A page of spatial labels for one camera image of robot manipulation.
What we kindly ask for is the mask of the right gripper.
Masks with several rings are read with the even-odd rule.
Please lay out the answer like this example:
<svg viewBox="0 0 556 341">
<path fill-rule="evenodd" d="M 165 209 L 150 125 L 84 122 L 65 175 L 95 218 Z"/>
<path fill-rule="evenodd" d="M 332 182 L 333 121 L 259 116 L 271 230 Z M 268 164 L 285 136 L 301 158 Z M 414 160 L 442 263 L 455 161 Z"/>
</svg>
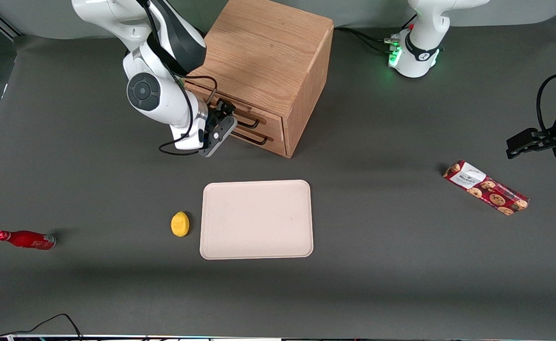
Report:
<svg viewBox="0 0 556 341">
<path fill-rule="evenodd" d="M 202 149 L 204 145 L 204 131 L 208 119 L 208 105 L 205 102 L 197 103 L 197 110 L 194 110 L 193 123 L 187 123 L 185 127 L 170 126 L 173 139 L 180 140 L 174 142 L 176 149 L 180 151 L 193 152 Z M 218 117 L 234 118 L 235 106 L 229 101 L 219 99 L 216 103 L 216 113 Z"/>
</svg>

